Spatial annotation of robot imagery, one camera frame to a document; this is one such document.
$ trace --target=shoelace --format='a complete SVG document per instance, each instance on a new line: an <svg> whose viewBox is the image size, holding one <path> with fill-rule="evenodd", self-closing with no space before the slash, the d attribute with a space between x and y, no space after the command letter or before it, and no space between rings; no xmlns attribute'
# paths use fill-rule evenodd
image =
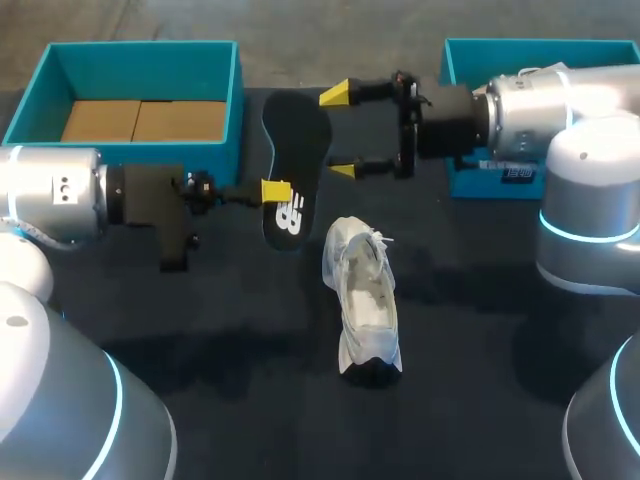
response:
<svg viewBox="0 0 640 480"><path fill-rule="evenodd" d="M382 269L384 268L384 262L387 258L387 247L388 245L385 242L393 242L393 238L388 238L385 237L384 235L382 235L382 233L378 232L377 230L373 230L371 229L371 238L373 238L373 241L375 243L376 248L378 249L379 253L381 253L382 255L380 255L380 262L378 263L378 271L376 272L375 278L378 278L380 275L382 275Z"/></svg>

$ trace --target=cardboard box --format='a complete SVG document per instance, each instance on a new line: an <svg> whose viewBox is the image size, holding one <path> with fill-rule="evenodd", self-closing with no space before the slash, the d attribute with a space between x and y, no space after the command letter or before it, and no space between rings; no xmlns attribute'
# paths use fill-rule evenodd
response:
<svg viewBox="0 0 640 480"><path fill-rule="evenodd" d="M61 142L130 142L138 119L137 100L74 102Z"/></svg>
<svg viewBox="0 0 640 480"><path fill-rule="evenodd" d="M220 142L225 102L142 102L134 142Z"/></svg>

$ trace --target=cable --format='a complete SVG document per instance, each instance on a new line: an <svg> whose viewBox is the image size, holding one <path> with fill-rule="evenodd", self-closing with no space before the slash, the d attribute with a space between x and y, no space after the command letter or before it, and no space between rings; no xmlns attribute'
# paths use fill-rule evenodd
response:
<svg viewBox="0 0 640 480"><path fill-rule="evenodd" d="M82 247L82 244L78 244L78 243L59 242L58 240L51 238L49 235L44 233L39 228L34 227L33 225L27 222L23 222L22 220L15 220L11 217L0 217L0 224L6 225L7 227L10 227L10 228L17 228L18 230L20 230L21 232L24 232L34 240L37 240L43 245L46 245L47 247L53 248L55 250L62 250L62 251L68 252L68 251L75 251Z"/></svg>

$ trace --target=black insole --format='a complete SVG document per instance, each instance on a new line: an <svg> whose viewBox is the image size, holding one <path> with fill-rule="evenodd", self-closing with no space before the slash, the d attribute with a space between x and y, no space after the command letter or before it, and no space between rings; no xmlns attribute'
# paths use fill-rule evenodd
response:
<svg viewBox="0 0 640 480"><path fill-rule="evenodd" d="M262 231L272 248L294 251L313 229L320 173L331 146L331 122L317 99L279 90L265 102L262 125L273 149L269 180L290 182L292 190L290 202L263 207Z"/></svg>

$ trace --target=gray floor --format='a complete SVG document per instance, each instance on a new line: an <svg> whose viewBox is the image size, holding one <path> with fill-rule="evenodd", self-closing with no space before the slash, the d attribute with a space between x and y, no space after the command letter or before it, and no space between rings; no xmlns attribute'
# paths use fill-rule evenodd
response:
<svg viewBox="0 0 640 480"><path fill-rule="evenodd" d="M232 39L248 86L438 68L446 37L640 39L637 0L0 0L0 90L52 41Z"/></svg>

